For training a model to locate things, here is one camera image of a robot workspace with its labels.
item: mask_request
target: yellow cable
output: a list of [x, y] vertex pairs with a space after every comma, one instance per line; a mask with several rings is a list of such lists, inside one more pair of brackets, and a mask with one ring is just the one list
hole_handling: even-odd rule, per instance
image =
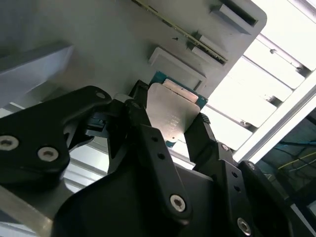
[[316, 152], [310, 153], [310, 154], [308, 154], [308, 155], [306, 155], [306, 156], [304, 156], [304, 157], [298, 158], [298, 159], [293, 160], [293, 161], [291, 161], [291, 162], [289, 162], [289, 163], [286, 163], [286, 164], [284, 164], [284, 165], [281, 165], [278, 169], [282, 169], [282, 168], [284, 168], [284, 167], [286, 167], [286, 166], [288, 166], [288, 165], [290, 165], [290, 164], [293, 164], [293, 163], [295, 163], [295, 162], [298, 162], [298, 161], [300, 161], [301, 159], [304, 159], [304, 158], [306, 158], [306, 157], [310, 157], [310, 156], [312, 156], [312, 155], [314, 155], [314, 154], [316, 154]]

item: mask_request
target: screw head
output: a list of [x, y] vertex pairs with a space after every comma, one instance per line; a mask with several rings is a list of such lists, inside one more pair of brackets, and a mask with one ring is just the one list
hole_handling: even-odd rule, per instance
[[97, 92], [96, 95], [102, 99], [105, 99], [105, 95], [102, 94], [101, 92]]
[[19, 140], [13, 136], [0, 136], [0, 150], [11, 151], [19, 146]]
[[59, 156], [58, 151], [53, 147], [43, 147], [38, 151], [38, 157], [46, 162], [52, 162]]
[[226, 146], [225, 144], [222, 144], [222, 148], [223, 148], [225, 151], [229, 151], [229, 147]]
[[248, 223], [242, 219], [242, 218], [238, 218], [237, 219], [237, 225], [239, 227], [239, 229], [246, 235], [246, 236], [250, 236], [251, 235], [251, 228], [248, 225]]
[[179, 195], [172, 195], [170, 197], [170, 202], [173, 208], [176, 209], [178, 212], [183, 212], [186, 209], [186, 203]]
[[249, 162], [249, 163], [248, 163], [248, 165], [249, 165], [249, 167], [250, 167], [250, 168], [252, 168], [253, 170], [255, 170], [255, 169], [256, 169], [256, 167], [254, 166], [254, 164], [253, 164], [253, 163]]

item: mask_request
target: metal bar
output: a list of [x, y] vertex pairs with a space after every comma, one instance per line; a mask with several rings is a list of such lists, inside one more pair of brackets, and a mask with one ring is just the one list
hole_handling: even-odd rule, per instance
[[2, 186], [0, 186], [0, 209], [39, 236], [51, 235], [53, 221]]
[[73, 47], [58, 42], [0, 59], [0, 108], [62, 72]]
[[293, 91], [256, 132], [234, 153], [236, 161], [258, 162], [290, 130], [305, 118], [316, 104], [316, 73]]

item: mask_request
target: gray metal plate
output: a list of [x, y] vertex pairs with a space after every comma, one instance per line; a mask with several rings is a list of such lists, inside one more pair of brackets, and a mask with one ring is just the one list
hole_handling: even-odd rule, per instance
[[167, 141], [176, 142], [199, 112], [199, 106], [162, 84], [154, 83], [148, 90], [147, 114]]
[[[131, 0], [39, 0], [21, 39], [23, 48], [56, 39], [70, 42], [75, 46], [72, 60], [54, 82], [66, 90], [94, 85], [114, 96], [129, 93], [139, 79], [151, 81], [156, 69], [148, 59], [160, 46], [207, 77], [208, 84], [199, 92], [207, 98], [256, 37], [240, 34], [213, 16], [210, 8], [218, 0], [146, 2], [190, 34], [199, 31], [210, 37], [228, 52], [229, 63], [218, 67], [200, 59], [187, 48], [183, 35]], [[263, 12], [245, 2], [262, 19]], [[264, 19], [259, 21], [259, 28], [264, 24]]]

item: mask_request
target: cable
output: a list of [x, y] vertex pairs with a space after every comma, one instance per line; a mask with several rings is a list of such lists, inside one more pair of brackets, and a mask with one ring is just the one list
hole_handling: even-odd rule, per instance
[[290, 155], [291, 157], [294, 157], [294, 156], [295, 156], [295, 155], [291, 154], [290, 152], [287, 152], [287, 151], [284, 151], [284, 150], [279, 149], [278, 147], [273, 147], [273, 149], [275, 149], [275, 150], [277, 150], [277, 151], [280, 151], [280, 152], [284, 152], [284, 153]]
[[310, 153], [310, 154], [308, 154], [308, 155], [306, 155], [306, 156], [303, 156], [303, 157], [298, 158], [298, 159], [296, 159], [296, 160], [290, 161], [290, 162], [288, 162], [288, 163], [286, 163], [286, 164], [284, 164], [284, 165], [281, 165], [281, 166], [280, 166], [279, 168], [277, 168], [277, 169], [280, 170], [280, 169], [282, 169], [282, 168], [284, 168], [284, 167], [286, 167], [286, 166], [288, 166], [288, 165], [290, 165], [290, 164], [292, 164], [292, 163], [298, 162], [298, 161], [300, 161], [301, 159], [310, 157], [310, 156], [312, 156], [312, 155], [314, 155], [314, 154], [316, 154], [316, 152]]
[[300, 167], [297, 167], [297, 168], [295, 168], [295, 169], [291, 169], [291, 170], [289, 170], [288, 172], [292, 172], [292, 171], [295, 171], [295, 170], [299, 170], [299, 169], [304, 168], [305, 166], [310, 165], [310, 164], [312, 164], [312, 163], [314, 163], [314, 162], [316, 162], [316, 159], [314, 159], [314, 160], [312, 160], [311, 162], [306, 163], [306, 164], [304, 164], [304, 165], [302, 165], [302, 166], [300, 166]]
[[[316, 144], [315, 141], [310, 141], [310, 142], [298, 142], [297, 144], [302, 144], [302, 145], [308, 145], [308, 144]], [[275, 148], [281, 148], [281, 147], [287, 147], [289, 145], [281, 145], [281, 146], [278, 146], [278, 147], [275, 147]]]

